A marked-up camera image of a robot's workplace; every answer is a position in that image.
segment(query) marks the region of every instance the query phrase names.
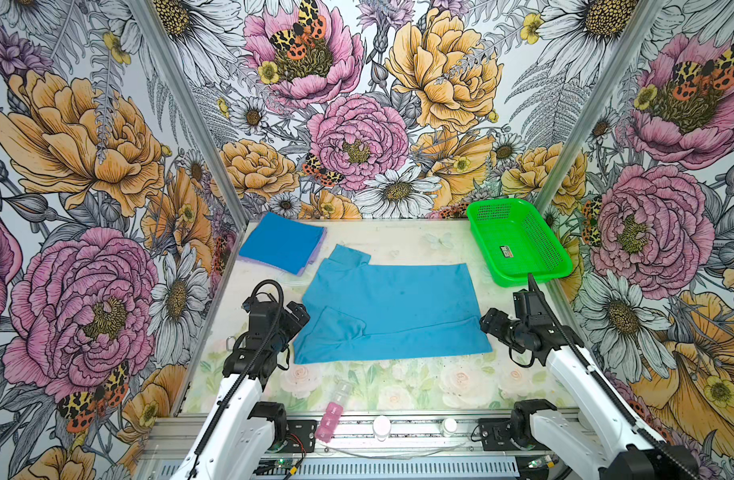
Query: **green basket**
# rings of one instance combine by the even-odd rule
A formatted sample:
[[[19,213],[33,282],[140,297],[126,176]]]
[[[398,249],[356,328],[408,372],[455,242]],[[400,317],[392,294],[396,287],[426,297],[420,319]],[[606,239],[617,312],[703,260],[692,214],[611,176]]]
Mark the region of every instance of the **green basket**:
[[[567,276],[572,261],[537,209],[519,198],[474,202],[468,206],[471,233],[492,279],[500,286],[538,283]]]

